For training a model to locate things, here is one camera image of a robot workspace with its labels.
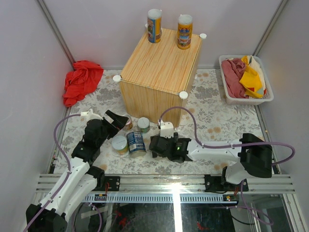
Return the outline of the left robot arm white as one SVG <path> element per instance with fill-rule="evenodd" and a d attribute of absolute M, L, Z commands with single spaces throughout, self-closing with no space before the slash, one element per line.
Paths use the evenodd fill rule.
<path fill-rule="evenodd" d="M 112 122 L 91 109 L 79 114 L 85 118 L 82 140 L 74 148 L 71 158 L 65 157 L 68 168 L 49 193 L 26 210 L 26 232 L 64 232 L 82 199 L 92 190 L 106 186 L 104 170 L 93 166 L 106 140 L 113 138 L 127 123 L 128 117 L 107 110 Z"/>

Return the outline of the fruit can silver bottom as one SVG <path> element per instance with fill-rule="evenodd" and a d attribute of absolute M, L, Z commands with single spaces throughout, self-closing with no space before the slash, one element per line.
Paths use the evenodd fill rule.
<path fill-rule="evenodd" d="M 123 130 L 129 131 L 129 130 L 131 130 L 133 128 L 132 118 L 131 118 L 131 116 L 129 114 L 124 114 L 123 116 L 128 118 L 125 126 L 123 127 Z"/>

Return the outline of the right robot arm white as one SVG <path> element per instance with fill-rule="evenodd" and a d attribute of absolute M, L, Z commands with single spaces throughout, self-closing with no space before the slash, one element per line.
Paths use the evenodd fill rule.
<path fill-rule="evenodd" d="M 149 149 L 153 158 L 167 158 L 178 163 L 207 157 L 232 161 L 233 165 L 222 168 L 221 176 L 204 176 L 206 192 L 235 191 L 247 178 L 272 177 L 272 147 L 263 144 L 262 140 L 250 133 L 231 142 L 210 142 L 207 147 L 194 139 L 180 138 L 178 133 L 170 138 L 155 135 L 151 137 Z"/>

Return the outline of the white corner connector back-right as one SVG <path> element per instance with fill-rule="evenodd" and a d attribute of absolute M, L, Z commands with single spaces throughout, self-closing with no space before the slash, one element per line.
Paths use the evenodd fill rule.
<path fill-rule="evenodd" d="M 200 38 L 203 39 L 203 40 L 206 39 L 206 37 L 207 37 L 207 35 L 206 35 L 205 33 L 201 33 L 199 36 L 200 36 Z"/>

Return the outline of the dark blue soup can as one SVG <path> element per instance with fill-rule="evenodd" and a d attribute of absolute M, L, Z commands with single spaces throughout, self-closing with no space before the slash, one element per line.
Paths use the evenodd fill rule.
<path fill-rule="evenodd" d="M 126 137 L 129 154 L 132 158 L 142 157 L 146 154 L 145 143 L 141 132 L 130 132 L 126 135 Z"/>

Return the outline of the small green white-lid can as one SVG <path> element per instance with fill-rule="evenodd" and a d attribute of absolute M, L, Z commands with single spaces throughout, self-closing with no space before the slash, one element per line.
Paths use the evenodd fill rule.
<path fill-rule="evenodd" d="M 139 118 L 137 125 L 142 133 L 147 133 L 150 130 L 150 120 L 146 117 Z"/>

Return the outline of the white plastic basket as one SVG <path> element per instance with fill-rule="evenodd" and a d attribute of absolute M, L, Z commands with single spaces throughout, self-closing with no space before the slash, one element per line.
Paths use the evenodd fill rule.
<path fill-rule="evenodd" d="M 232 98 L 229 96 L 228 94 L 228 90 L 227 90 L 227 84 L 225 81 L 225 76 L 224 76 L 224 71 L 222 68 L 222 61 L 227 60 L 227 59 L 233 59 L 233 58 L 242 58 L 243 55 L 221 55 L 219 56 L 219 65 L 220 65 L 220 70 L 221 70 L 221 77 L 223 80 L 223 85 L 224 85 L 224 90 L 225 90 L 225 99 L 226 99 L 226 103 L 230 104 L 230 105 L 260 105 L 264 102 L 270 102 L 274 99 L 274 95 L 273 95 L 273 91 L 267 76 L 267 72 L 264 68 L 264 65 L 261 61 L 261 59 L 257 56 L 253 56 L 253 58 L 257 61 L 257 63 L 259 63 L 260 68 L 264 74 L 264 79 L 265 79 L 265 84 L 266 84 L 266 93 L 263 95 L 263 97 L 261 99 L 257 99 L 257 98 L 248 98 L 248 99 L 244 99 L 244 98 Z"/>

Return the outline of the wooden grain cabinet box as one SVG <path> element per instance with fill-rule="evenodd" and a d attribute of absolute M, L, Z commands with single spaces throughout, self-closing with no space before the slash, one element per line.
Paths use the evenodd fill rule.
<path fill-rule="evenodd" d="M 159 118 L 178 126 L 187 99 L 179 93 L 190 93 L 202 46 L 194 34 L 190 48 L 177 46 L 177 32 L 163 29 L 159 43 L 148 41 L 144 32 L 121 71 L 120 90 L 128 114 L 146 117 L 156 123 Z"/>

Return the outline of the aluminium mounting rail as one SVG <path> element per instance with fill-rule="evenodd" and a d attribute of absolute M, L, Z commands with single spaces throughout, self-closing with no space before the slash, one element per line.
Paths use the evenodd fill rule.
<path fill-rule="evenodd" d="M 147 175 L 120 174 L 120 192 L 123 193 L 198 193 L 206 190 L 204 175 Z M 271 178 L 248 178 L 246 186 L 253 194 L 294 194 L 292 179 L 287 174 L 274 174 Z"/>

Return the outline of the pink cloth in basket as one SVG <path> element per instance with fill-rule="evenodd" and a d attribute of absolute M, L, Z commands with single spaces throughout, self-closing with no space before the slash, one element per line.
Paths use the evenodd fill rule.
<path fill-rule="evenodd" d="M 246 64 L 239 58 L 226 59 L 222 61 L 222 69 L 227 84 L 228 95 L 231 98 L 246 98 L 245 88 L 239 82 L 245 72 Z"/>

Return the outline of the white corner connector front-right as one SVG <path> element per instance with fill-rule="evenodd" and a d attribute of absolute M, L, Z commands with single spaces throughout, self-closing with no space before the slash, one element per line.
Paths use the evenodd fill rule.
<path fill-rule="evenodd" d="M 186 91 L 181 91 L 179 93 L 179 97 L 182 99 L 182 100 L 185 100 L 188 98 L 188 93 Z"/>

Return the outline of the white corner connector front-left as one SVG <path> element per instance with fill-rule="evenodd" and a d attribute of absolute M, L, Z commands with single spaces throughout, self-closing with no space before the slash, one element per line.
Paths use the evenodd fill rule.
<path fill-rule="evenodd" d="M 121 81 L 121 76 L 120 75 L 114 75 L 112 79 L 113 79 L 114 82 L 118 83 L 118 82 Z"/>

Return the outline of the yellow cloth in basket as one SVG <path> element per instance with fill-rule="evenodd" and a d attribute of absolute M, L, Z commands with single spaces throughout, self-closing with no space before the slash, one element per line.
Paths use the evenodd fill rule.
<path fill-rule="evenodd" d="M 245 63 L 246 68 L 239 82 L 245 88 L 245 94 L 252 98 L 261 99 L 264 95 L 264 90 L 258 72 L 249 66 L 247 56 L 243 56 L 241 61 Z"/>

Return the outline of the short yellow silver-top can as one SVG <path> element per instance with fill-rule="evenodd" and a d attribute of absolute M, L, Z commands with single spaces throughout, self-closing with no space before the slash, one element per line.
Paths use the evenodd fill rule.
<path fill-rule="evenodd" d="M 112 148 L 113 150 L 122 155 L 128 151 L 127 139 L 123 135 L 117 135 L 112 140 Z"/>

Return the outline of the tall yellow congee can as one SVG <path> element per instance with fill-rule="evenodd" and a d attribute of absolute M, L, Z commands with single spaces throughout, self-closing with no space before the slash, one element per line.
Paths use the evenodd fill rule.
<path fill-rule="evenodd" d="M 177 46 L 182 49 L 188 49 L 191 45 L 193 29 L 193 18 L 188 14 L 182 14 L 178 18 Z"/>

